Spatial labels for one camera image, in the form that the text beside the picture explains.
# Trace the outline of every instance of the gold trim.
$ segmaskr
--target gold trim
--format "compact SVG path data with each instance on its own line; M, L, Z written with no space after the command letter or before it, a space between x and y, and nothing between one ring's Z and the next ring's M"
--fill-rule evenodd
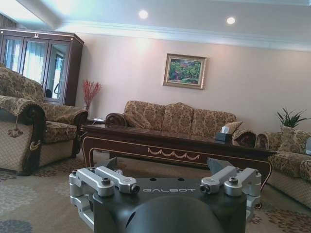
M145 147L156 147L156 146L152 146L152 145L145 145L145 144L138 144L138 143L130 143L130 142L122 142L122 141L116 141L116 140L110 140L110 139L103 139L103 138L98 138L98 137L90 137L90 136L86 136L86 137L83 139L82 146L83 146L84 141L85 141L87 138L93 138L93 139L98 139L98 140L102 140L102 141L109 141L109 142L119 142L119 143L130 144L130 145L145 146ZM184 152L184 151L185 151L185 152L190 152L190 153L198 153L197 151L191 151L191 150L180 150L180 149L172 149L172 148L166 148L166 147L161 147L161 148L162 148L162 149L166 149L166 150L178 150L178 151L181 151L181 152ZM262 163L268 163L268 164L270 164L269 162L267 162L267 161L262 161L262 160L246 159L246 158L232 157L232 156L227 156L227 155L212 154L212 153L204 153L204 152L201 152L201 154L222 156L222 157L225 157L225 158L243 159L243 160L256 161L256 162L262 162Z
M187 153L184 153L183 155L177 155L177 154L175 153L175 151L172 151L171 153L166 154L166 153L163 152L162 149L160 149L158 152L153 152L149 147L148 147L147 151L148 151L148 153L153 154L153 155L162 154L162 155L164 155L164 156L166 156L166 157L175 156L177 159L182 159L182 158L185 158L185 157L186 157L186 158L189 159L189 160L197 160L197 159L200 158L200 155L199 155L199 154L198 154L197 156L195 156L195 157L190 157L190 156L188 156Z
M116 141L116 140L110 140L110 139L103 139L103 138L98 138L98 137L90 137L90 136L86 136L83 138L82 141L82 152L83 152L83 157L84 157L84 161L86 163L86 157L85 157L85 150L84 150L84 142L87 138L90 139L96 139L96 140L102 140L102 141L110 141L110 142L118 142L118 143L124 143L124 144L130 144L130 145L138 145L138 146L148 146L148 147L155 147L155 146L150 146L150 145L144 145L144 144L138 144L138 143L130 143L130 142L122 142L122 141ZM148 155L142 155L142 154L136 154L136 153L128 153L128 152L124 152L124 151L118 151L118 150L108 150L108 149L103 149L103 148L91 148L89 151L89 164L91 165L91 153L93 152L93 150L105 150L105 151L110 151L110 152L116 152L116 153L123 153L123 154L132 154L132 155L138 155L138 156L142 156L142 157L148 157L148 158L154 158L153 156L148 156ZM185 151L185 152L191 152L191 153L197 153L195 151L190 151L190 150L179 150L179 151ZM249 160L249 161L255 161L255 162L259 162L259 163L265 163L269 165L269 174L267 175L266 179L264 180L264 182L261 184L261 188L260 191L263 189L264 185L266 184L266 182L268 181L271 172L272 172L272 167L271 164L268 161L262 161L262 160L255 160L255 159L246 159L246 158L239 158L239 157L232 157L232 156L227 156L227 155L219 155L219 154L211 154L211 153L201 153L201 154L205 154L205 155L214 155L214 156L218 156L218 157L225 157L225 158L234 158L234 159L241 159L241 160ZM175 159L169 159L169 158L159 158L159 159L163 159L163 160L170 160L170 161L176 161ZM196 163L196 162L191 162L191 161L182 161L182 160L178 160L178 162L181 163L186 163L186 164L198 164L198 165L203 165L206 166L206 164L203 163Z
M30 150L30 151L34 151L34 150L38 149L39 146L40 146L40 144L41 144L41 141L40 141L40 140L38 140L38 142L37 142L36 145L35 145L35 142L32 141L31 144L30 144L30 146L29 146L29 150Z

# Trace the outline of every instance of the glass cabinet door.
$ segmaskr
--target glass cabinet door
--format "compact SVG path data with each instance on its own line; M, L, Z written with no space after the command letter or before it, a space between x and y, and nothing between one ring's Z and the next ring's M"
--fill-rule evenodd
M43 85L48 40L25 38L21 74Z
M2 45L2 63L9 69L19 72L23 37L4 36Z
M64 95L66 67L68 63L69 42L50 41L46 79L44 81L45 99L61 102Z

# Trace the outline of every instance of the painting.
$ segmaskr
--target painting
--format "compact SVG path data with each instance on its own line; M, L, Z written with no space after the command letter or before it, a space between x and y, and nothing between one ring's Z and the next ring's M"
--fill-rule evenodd
M167 54L163 85L204 89L207 58Z

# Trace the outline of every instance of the tissue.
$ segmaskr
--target tissue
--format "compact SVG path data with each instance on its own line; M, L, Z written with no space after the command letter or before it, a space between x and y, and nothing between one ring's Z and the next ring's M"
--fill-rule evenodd
M221 130L221 133L229 133L229 127L223 126L222 130Z

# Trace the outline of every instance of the potted plant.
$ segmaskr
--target potted plant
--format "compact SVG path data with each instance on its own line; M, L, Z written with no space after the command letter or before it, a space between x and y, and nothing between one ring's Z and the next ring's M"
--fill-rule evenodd
M277 117L281 121L282 125L294 128L299 125L299 122L303 120L310 120L311 118L302 118L302 114L306 111L300 111L298 113L294 113L295 110L288 111L286 108L282 108L283 112L277 112Z
M94 83L88 80L83 80L82 88L84 93L84 109L88 111L92 100L101 90L102 85L99 82Z

